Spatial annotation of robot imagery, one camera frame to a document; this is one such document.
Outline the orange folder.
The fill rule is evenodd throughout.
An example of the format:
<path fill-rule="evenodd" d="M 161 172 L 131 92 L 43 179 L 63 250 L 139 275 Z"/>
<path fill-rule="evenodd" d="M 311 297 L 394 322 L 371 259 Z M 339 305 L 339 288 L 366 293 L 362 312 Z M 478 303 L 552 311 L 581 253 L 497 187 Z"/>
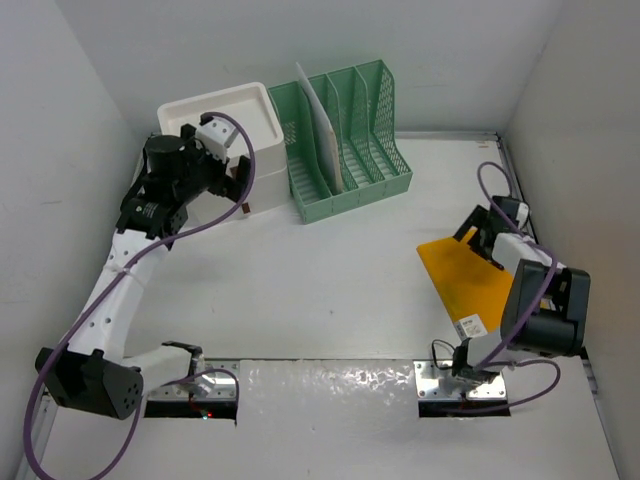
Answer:
<path fill-rule="evenodd" d="M 417 253 L 460 339 L 499 329 L 513 276 L 474 253 L 467 233 L 417 247 Z"/>

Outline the clear mesh document pouch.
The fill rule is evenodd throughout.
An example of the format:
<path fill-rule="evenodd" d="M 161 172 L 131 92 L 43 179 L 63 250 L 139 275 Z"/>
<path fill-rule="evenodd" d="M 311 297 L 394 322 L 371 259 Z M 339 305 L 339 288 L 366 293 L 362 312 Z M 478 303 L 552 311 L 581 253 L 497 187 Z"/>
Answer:
<path fill-rule="evenodd" d="M 344 189 L 344 183 L 341 174 L 336 132 L 320 95 L 312 86 L 310 78 L 299 62 L 295 63 L 295 69 L 298 83 L 302 87 L 311 107 L 319 168 L 331 193 L 341 194 Z"/>

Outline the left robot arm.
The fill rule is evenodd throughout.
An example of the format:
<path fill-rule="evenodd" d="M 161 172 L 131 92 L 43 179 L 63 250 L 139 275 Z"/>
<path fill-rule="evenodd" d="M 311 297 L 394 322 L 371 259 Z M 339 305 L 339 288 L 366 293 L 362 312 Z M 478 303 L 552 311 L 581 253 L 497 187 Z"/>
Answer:
<path fill-rule="evenodd" d="M 150 136 L 141 151 L 139 173 L 120 206 L 112 245 L 84 311 L 60 346 L 44 348 L 36 369 L 60 407 L 124 420 L 152 391 L 178 385 L 202 394 L 204 355 L 200 347 L 166 341 L 126 357 L 128 332 L 156 267 L 187 230 L 187 207 L 201 194 L 245 202 L 256 170 L 255 154 L 240 157 L 227 172 L 227 150 L 243 127 L 221 114 L 185 124 L 177 135 Z"/>

